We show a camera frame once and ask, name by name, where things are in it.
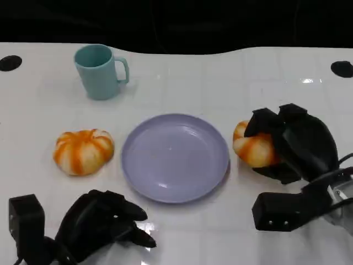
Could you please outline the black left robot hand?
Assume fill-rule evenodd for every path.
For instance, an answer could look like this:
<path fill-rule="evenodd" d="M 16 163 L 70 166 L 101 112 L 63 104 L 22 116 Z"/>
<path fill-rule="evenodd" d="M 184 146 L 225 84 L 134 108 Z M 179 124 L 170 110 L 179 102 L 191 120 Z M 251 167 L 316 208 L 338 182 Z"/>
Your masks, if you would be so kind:
<path fill-rule="evenodd" d="M 121 194 L 91 190 L 81 195 L 64 216 L 55 241 L 75 262 L 83 262 L 112 243 L 155 248 L 152 236 L 138 228 L 147 213 Z"/>

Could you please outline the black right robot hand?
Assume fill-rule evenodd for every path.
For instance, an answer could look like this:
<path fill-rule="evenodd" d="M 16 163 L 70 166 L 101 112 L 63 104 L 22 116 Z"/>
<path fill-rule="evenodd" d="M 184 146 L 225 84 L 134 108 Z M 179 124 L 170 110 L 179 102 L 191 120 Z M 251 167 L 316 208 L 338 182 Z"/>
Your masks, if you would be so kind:
<path fill-rule="evenodd" d="M 311 182 L 339 168 L 338 151 L 328 127 L 307 110 L 293 103 L 253 111 L 245 136 L 270 135 L 279 161 L 256 166 L 253 171 L 289 184 L 300 179 Z"/>

